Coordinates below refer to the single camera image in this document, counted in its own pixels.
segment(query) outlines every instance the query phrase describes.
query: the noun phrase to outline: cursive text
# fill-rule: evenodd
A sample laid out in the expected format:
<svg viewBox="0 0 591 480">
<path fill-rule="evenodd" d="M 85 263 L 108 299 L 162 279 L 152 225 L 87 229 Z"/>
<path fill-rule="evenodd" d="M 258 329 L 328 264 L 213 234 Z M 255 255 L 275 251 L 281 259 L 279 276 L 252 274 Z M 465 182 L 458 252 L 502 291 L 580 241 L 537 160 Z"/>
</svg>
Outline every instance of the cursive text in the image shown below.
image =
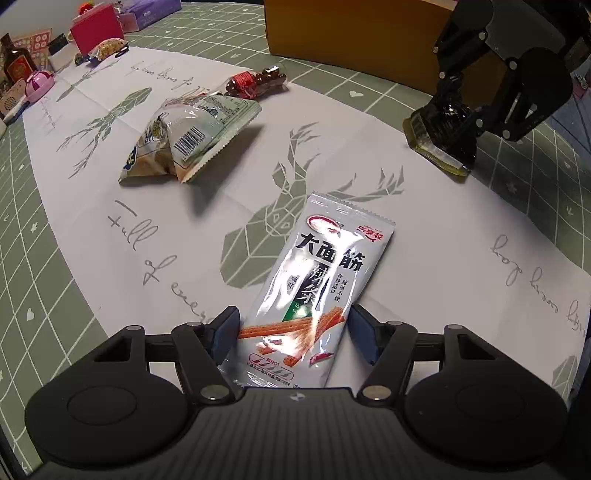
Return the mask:
<svg viewBox="0 0 591 480">
<path fill-rule="evenodd" d="M 173 282 L 170 286 L 170 290 L 172 290 L 172 292 L 179 298 L 183 299 L 183 301 L 189 306 L 189 308 L 191 309 L 191 312 L 193 312 L 194 315 L 201 317 L 202 320 L 205 320 L 205 311 L 202 311 L 201 313 L 197 313 L 195 312 L 195 309 L 197 308 L 198 303 L 196 301 L 192 301 L 192 302 L 188 302 L 187 301 L 187 296 L 183 293 L 183 291 L 178 287 L 178 283 Z"/>
<path fill-rule="evenodd" d="M 531 288 L 535 290 L 538 296 L 542 296 L 542 301 L 546 302 L 554 309 L 554 313 L 558 313 L 558 307 L 556 306 L 556 304 L 552 300 L 546 298 L 546 294 L 540 290 L 540 286 L 538 285 L 538 282 L 541 280 L 543 274 L 544 272 L 542 271 L 541 267 L 535 268 L 530 280 Z"/>
<path fill-rule="evenodd" d="M 126 74 L 126 76 L 131 75 L 133 72 L 143 72 L 148 75 L 156 75 L 156 78 L 158 78 L 160 80 L 168 80 L 169 82 L 173 82 L 173 83 L 180 82 L 178 85 L 175 85 L 174 87 L 172 87 L 171 90 L 177 90 L 184 85 L 192 85 L 193 84 L 194 77 L 191 77 L 186 80 L 182 80 L 182 79 L 178 79 L 178 78 L 173 77 L 172 72 L 174 70 L 174 67 L 169 67 L 159 73 L 156 73 L 156 72 L 149 69 L 149 67 L 150 67 L 149 65 L 148 65 L 148 67 L 142 67 L 143 62 L 144 61 L 142 60 L 142 61 L 136 63 L 135 65 L 132 65 L 131 70 Z"/>
<path fill-rule="evenodd" d="M 129 211 L 134 217 L 137 218 L 138 214 L 135 213 L 122 201 L 115 200 L 115 203 L 121 205 L 123 208 Z M 129 243 L 134 250 L 136 250 L 136 245 L 138 243 L 147 240 L 158 231 L 158 225 L 152 225 L 151 218 L 146 218 L 145 220 L 142 220 L 140 223 L 134 225 L 129 231 L 127 231 L 125 227 L 121 226 L 121 224 L 119 223 L 119 221 L 121 220 L 121 215 L 119 215 L 117 218 L 113 218 L 110 215 L 107 215 L 107 218 L 111 221 L 111 227 L 118 226 L 121 228 L 121 233 L 127 239 L 127 243 Z"/>
<path fill-rule="evenodd" d="M 581 324 L 580 320 L 579 320 L 579 314 L 577 313 L 577 310 L 579 309 L 579 301 L 578 300 L 573 300 L 570 303 L 570 307 L 569 307 L 569 314 L 566 316 L 566 319 L 570 322 L 570 327 L 575 331 L 575 332 L 581 332 L 581 334 L 583 335 L 583 338 L 586 337 L 587 332 L 585 327 Z"/>
<path fill-rule="evenodd" d="M 513 283 L 515 283 L 515 280 L 517 280 L 517 275 L 519 275 L 520 273 L 523 273 L 523 270 L 521 269 L 521 267 L 519 267 L 519 265 L 516 262 L 507 258 L 503 254 L 499 253 L 499 250 L 501 248 L 503 248 L 507 244 L 508 241 L 509 241 L 509 238 L 505 234 L 499 235 L 496 238 L 495 245 L 492 246 L 491 251 L 497 257 L 499 257 L 501 259 L 501 262 L 504 263 L 505 265 L 515 265 L 513 267 L 513 269 L 511 270 L 511 272 L 509 272 L 509 275 L 507 276 L 507 279 L 505 280 L 505 285 L 510 287 L 513 285 Z"/>
<path fill-rule="evenodd" d="M 164 267 L 168 267 L 172 262 L 174 262 L 178 257 L 176 255 L 169 255 L 164 260 L 162 260 L 158 265 L 153 265 L 151 260 L 145 260 L 144 264 L 147 267 L 150 267 L 152 271 L 147 271 L 144 273 L 144 286 L 146 283 L 153 278 L 155 281 L 160 282 L 160 280 L 154 275 L 157 270 L 162 270 Z"/>
</svg>

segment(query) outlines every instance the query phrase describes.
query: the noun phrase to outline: spicy gluten strip package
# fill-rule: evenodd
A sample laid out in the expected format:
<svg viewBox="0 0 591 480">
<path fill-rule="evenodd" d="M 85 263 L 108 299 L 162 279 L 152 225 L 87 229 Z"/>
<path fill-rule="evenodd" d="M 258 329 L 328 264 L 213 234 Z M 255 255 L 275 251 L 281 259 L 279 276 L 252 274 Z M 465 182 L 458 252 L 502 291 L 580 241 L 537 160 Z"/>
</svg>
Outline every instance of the spicy gluten strip package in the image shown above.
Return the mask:
<svg viewBox="0 0 591 480">
<path fill-rule="evenodd" d="M 353 302 L 394 224 L 313 194 L 238 335 L 243 385 L 323 387 Z"/>
</svg>

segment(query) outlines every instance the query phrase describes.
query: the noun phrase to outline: pink container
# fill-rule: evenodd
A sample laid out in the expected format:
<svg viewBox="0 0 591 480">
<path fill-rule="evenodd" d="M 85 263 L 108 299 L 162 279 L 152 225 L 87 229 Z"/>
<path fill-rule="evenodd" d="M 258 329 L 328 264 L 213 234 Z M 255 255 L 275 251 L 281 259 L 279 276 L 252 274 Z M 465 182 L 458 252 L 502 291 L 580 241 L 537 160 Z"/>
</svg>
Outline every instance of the pink container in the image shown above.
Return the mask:
<svg viewBox="0 0 591 480">
<path fill-rule="evenodd" d="M 27 78 L 27 86 L 25 87 L 25 95 L 30 103 L 35 103 L 43 95 L 45 95 L 51 87 L 55 84 L 53 75 L 45 70 L 40 72 L 33 72 Z"/>
</svg>

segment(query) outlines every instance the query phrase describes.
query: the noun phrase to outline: candy package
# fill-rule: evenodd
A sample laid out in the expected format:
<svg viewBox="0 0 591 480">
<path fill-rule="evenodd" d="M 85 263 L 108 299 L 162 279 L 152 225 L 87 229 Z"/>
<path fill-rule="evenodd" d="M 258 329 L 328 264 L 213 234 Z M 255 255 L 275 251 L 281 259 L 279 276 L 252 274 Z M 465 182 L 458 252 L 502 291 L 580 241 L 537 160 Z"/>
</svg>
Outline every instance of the candy package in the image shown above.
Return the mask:
<svg viewBox="0 0 591 480">
<path fill-rule="evenodd" d="M 129 45 L 125 40 L 120 38 L 109 38 L 107 40 L 103 40 L 95 48 L 88 52 L 86 59 L 92 65 L 98 65 L 104 59 L 107 59 L 113 55 L 113 53 L 116 53 L 117 56 L 120 56 L 126 53 L 128 50 Z"/>
<path fill-rule="evenodd" d="M 228 78 L 212 93 L 255 99 L 287 81 L 285 67 L 278 63 L 259 72 L 242 72 Z"/>
</svg>

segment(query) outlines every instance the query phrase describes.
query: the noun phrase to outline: green cutting mat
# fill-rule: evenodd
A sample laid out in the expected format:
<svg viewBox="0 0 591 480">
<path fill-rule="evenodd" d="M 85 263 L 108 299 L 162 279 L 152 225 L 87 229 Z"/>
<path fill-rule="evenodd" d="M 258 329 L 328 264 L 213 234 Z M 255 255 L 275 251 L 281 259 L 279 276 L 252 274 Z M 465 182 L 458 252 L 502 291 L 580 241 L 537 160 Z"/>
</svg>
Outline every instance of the green cutting mat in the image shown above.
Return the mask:
<svg viewBox="0 0 591 480">
<path fill-rule="evenodd" d="M 183 4 L 164 20 L 126 36 L 132 46 L 178 51 L 260 70 L 281 60 L 292 82 L 402 130 L 429 95 L 340 67 L 269 54 L 263 7 Z M 526 213 L 575 264 L 591 273 L 591 176 L 552 129 L 518 143 L 479 141 L 482 183 Z M 16 122 L 0 141 L 0 424 L 27 472 L 40 464 L 24 427 L 32 394 L 105 340 L 57 246 Z"/>
</svg>

